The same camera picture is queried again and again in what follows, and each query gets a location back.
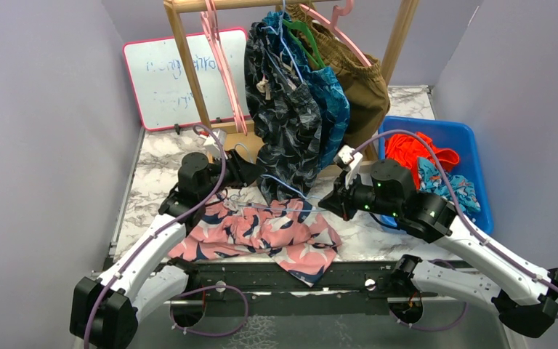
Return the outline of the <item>pink patterned shorts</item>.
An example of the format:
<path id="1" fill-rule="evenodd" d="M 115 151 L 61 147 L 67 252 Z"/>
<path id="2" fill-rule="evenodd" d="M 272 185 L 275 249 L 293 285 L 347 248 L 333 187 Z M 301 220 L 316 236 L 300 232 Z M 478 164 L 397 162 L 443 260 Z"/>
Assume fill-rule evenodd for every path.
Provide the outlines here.
<path id="1" fill-rule="evenodd" d="M 211 204 L 189 235 L 169 253 L 189 262 L 265 254 L 291 276 L 313 286 L 342 245 L 336 230 L 300 198 L 269 206 Z"/>

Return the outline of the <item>grey camo shorts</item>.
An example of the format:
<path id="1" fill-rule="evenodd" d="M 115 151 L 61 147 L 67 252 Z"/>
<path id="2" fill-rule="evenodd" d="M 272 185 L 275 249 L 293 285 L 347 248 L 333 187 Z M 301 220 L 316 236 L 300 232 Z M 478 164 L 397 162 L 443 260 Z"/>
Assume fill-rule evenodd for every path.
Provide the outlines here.
<path id="1" fill-rule="evenodd" d="M 248 32 L 244 81 L 254 133 L 263 144 L 256 162 L 265 176 L 257 185 L 267 203 L 309 193 L 319 172 L 322 120 L 318 104 L 296 70 L 280 56 L 262 29 L 263 20 Z"/>

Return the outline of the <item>orange mesh shorts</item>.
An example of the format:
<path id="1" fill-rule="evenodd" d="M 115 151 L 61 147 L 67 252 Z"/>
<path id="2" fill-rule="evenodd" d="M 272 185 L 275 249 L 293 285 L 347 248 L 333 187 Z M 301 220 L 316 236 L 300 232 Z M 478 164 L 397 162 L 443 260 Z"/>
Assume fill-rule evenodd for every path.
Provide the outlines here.
<path id="1" fill-rule="evenodd" d="M 433 151 L 445 172 L 459 165 L 460 156 L 451 148 L 438 148 L 432 139 L 421 132 L 416 133 Z M 432 155 L 416 138 L 405 134 L 392 135 L 385 141 L 385 156 L 411 171 L 417 189 L 427 186 L 430 180 L 441 179 L 440 171 Z"/>

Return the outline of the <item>pink plastic hanger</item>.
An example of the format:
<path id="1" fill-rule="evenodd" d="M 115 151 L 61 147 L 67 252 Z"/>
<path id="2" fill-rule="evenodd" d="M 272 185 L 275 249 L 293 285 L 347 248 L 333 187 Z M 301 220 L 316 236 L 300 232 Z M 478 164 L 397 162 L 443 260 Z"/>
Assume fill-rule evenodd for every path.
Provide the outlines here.
<path id="1" fill-rule="evenodd" d="M 204 3 L 206 5 L 206 10 L 200 12 L 203 32 L 213 53 L 217 69 L 222 77 L 230 107 L 232 109 L 232 118 L 235 122 L 236 131 L 247 135 L 248 128 L 246 126 L 245 116 L 240 106 L 235 81 L 219 35 L 217 25 L 217 8 L 214 1 L 205 0 Z"/>

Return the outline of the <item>thin pink wire hanger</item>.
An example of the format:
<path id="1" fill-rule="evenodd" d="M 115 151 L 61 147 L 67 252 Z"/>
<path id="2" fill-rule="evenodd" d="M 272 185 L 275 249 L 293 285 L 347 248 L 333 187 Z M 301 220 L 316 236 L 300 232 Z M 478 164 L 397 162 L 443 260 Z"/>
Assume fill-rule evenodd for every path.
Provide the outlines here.
<path id="1" fill-rule="evenodd" d="M 238 101 L 238 94 L 233 81 L 232 71 L 227 62 L 225 51 L 223 50 L 221 39 L 219 36 L 219 27 L 217 25 L 217 8 L 214 1 L 206 0 L 206 19 L 205 24 L 208 28 L 207 40 L 211 46 L 211 51 L 214 53 L 215 60 L 221 73 L 225 88 L 232 108 L 234 121 L 243 118 L 242 110 Z"/>

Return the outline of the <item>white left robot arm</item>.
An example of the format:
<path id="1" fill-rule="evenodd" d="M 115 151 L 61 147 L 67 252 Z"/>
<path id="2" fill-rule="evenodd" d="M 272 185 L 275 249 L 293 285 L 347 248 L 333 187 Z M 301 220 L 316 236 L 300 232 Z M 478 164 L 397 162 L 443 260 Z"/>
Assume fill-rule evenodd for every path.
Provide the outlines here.
<path id="1" fill-rule="evenodd" d="M 162 259 L 200 222 L 215 193 L 247 187 L 263 173 L 235 150 L 214 161 L 203 153 L 187 154 L 175 186 L 139 240 L 98 277 L 85 276 L 76 284 L 69 332 L 85 348 L 127 348 L 142 320 L 165 301 L 196 295 L 199 279 L 187 270 L 188 262 L 162 267 Z"/>

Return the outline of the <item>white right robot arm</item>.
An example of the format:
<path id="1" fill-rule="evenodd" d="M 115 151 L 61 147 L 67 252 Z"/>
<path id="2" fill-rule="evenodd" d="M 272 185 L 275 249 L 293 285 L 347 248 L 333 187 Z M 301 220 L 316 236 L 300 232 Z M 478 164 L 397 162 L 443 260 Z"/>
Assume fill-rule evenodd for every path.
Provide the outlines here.
<path id="1" fill-rule="evenodd" d="M 558 268 L 545 269 L 501 246 L 442 196 L 417 190 L 408 169 L 395 160 L 377 161 L 371 184 L 343 171 L 320 207 L 343 220 L 358 211 L 392 217 L 408 235 L 460 257 L 474 275 L 406 254 L 386 280 L 401 296 L 440 294 L 495 311 L 503 325 L 538 338 L 558 319 Z"/>

